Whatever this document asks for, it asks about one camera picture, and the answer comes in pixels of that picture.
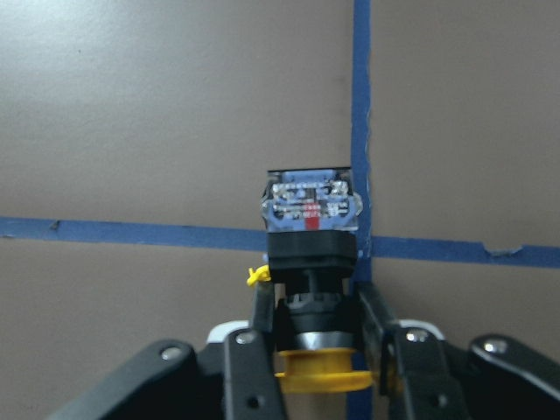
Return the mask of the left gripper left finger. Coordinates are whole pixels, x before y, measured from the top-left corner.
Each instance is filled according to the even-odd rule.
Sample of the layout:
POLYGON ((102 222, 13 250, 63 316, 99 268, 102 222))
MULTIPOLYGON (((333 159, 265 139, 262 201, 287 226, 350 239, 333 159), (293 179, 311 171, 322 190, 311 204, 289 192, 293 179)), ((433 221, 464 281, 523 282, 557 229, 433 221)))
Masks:
POLYGON ((246 327, 201 351, 177 339, 149 344, 52 419, 285 419, 272 361, 272 283, 255 287, 246 327))

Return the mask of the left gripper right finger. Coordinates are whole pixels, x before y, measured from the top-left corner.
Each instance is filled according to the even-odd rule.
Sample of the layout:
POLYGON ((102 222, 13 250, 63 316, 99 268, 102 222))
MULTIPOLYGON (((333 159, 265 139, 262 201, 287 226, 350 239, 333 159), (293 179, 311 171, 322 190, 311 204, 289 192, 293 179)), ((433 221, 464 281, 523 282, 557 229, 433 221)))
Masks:
POLYGON ((467 348, 433 324, 399 319, 372 283, 357 283, 363 351, 391 419, 557 419, 559 365, 513 337, 467 348))

